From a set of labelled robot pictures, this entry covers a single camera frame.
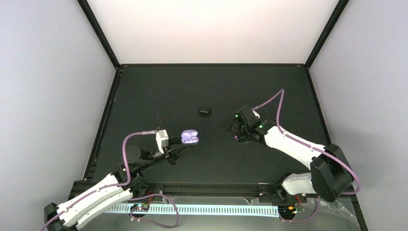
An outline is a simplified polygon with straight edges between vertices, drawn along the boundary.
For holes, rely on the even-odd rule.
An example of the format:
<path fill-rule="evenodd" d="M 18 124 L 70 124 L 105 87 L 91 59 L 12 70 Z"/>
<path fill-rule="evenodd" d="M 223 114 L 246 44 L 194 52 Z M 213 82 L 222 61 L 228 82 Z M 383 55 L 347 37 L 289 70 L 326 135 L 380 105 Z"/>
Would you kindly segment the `lilac earbud charging case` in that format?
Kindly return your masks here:
<path fill-rule="evenodd" d="M 180 140 L 183 145 L 196 145 L 199 142 L 199 132 L 194 129 L 184 130 L 181 133 Z"/>

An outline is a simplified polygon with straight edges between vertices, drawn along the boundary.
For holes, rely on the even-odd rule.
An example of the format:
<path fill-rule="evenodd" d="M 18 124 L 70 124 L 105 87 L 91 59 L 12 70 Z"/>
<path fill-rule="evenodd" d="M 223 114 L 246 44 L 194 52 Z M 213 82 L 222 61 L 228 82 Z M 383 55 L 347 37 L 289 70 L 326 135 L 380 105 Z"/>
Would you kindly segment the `black earbud holder insert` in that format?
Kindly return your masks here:
<path fill-rule="evenodd" d="M 201 106 L 198 108 L 198 113 L 201 115 L 210 115 L 212 113 L 212 109 L 210 107 Z"/>

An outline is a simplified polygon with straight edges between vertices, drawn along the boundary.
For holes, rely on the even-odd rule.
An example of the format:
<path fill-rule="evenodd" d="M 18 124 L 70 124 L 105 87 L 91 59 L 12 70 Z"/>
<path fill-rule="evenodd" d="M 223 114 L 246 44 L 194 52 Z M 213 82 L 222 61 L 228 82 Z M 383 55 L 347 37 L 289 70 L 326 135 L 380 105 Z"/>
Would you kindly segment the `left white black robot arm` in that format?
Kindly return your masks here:
<path fill-rule="evenodd" d="M 138 146 L 127 147 L 130 138 L 154 135 L 156 145 L 150 150 Z M 149 200 L 162 193 L 147 193 L 148 185 L 142 171 L 167 160 L 174 165 L 185 152 L 198 144 L 198 132 L 186 130 L 178 137 L 170 137 L 166 130 L 134 132 L 122 143 L 123 163 L 101 181 L 74 198 L 50 203 L 44 208 L 43 231 L 78 231 L 111 207 L 123 202 Z"/>

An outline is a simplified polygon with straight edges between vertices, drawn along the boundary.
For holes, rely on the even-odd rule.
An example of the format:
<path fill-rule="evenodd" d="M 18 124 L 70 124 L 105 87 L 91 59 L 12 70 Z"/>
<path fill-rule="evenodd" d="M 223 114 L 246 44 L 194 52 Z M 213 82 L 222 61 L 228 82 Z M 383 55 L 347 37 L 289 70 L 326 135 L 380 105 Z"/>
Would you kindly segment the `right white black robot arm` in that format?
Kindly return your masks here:
<path fill-rule="evenodd" d="M 340 147 L 315 144 L 293 135 L 269 119 L 261 120 L 249 106 L 235 111 L 229 128 L 239 143 L 257 142 L 279 150 L 308 169 L 306 173 L 289 173 L 280 179 L 274 188 L 279 201 L 304 193 L 334 202 L 355 181 Z"/>

